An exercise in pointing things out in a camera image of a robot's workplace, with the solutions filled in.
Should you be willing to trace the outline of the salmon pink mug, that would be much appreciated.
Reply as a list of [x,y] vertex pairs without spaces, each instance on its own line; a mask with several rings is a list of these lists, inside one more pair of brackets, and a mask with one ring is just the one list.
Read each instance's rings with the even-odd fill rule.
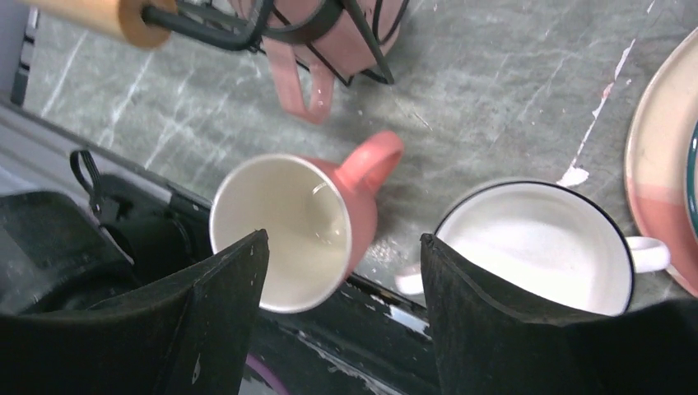
[[341,164],[291,154],[245,161],[223,179],[212,201],[212,251],[266,230],[269,258],[260,308],[293,314],[322,304],[372,244],[376,195],[403,152],[397,133],[382,131]]

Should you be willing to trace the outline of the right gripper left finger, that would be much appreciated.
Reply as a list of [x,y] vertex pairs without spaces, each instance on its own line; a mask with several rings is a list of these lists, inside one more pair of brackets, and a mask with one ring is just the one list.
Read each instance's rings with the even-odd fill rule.
[[1,317],[4,394],[236,394],[269,258],[257,230],[87,310]]

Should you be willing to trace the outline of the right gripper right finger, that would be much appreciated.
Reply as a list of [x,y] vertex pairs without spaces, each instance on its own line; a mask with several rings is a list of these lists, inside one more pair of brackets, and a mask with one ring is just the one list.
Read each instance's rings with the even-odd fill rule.
[[695,300],[592,314],[525,291],[431,234],[421,275],[444,394],[697,391]]

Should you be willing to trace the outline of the black wire dish rack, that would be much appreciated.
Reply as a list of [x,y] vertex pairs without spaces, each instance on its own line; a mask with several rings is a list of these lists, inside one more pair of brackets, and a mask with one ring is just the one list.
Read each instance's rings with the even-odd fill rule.
[[398,33],[406,1],[317,1],[304,6],[292,1],[282,13],[279,1],[235,2],[234,13],[212,2],[189,1],[33,1],[31,6],[111,36],[140,49],[155,49],[175,32],[226,51],[258,52],[264,38],[306,47],[340,82],[349,86],[355,72],[341,71],[319,52],[319,41],[348,16],[369,62],[356,71],[392,85],[393,74],[384,51]]

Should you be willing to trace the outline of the white enamel cup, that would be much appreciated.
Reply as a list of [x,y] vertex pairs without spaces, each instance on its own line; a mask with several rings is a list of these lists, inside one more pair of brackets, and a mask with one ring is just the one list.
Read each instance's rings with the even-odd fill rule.
[[635,275],[671,262],[663,241],[624,236],[588,198],[536,180],[476,188],[449,209],[435,236],[523,290],[606,316],[627,311]]

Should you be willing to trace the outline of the light pink mug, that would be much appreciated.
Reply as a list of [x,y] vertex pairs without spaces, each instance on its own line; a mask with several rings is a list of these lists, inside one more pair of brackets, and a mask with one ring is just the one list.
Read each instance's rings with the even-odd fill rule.
[[262,49],[282,108],[310,123],[330,112],[334,82],[393,83],[385,56],[398,37],[405,1],[275,1]]

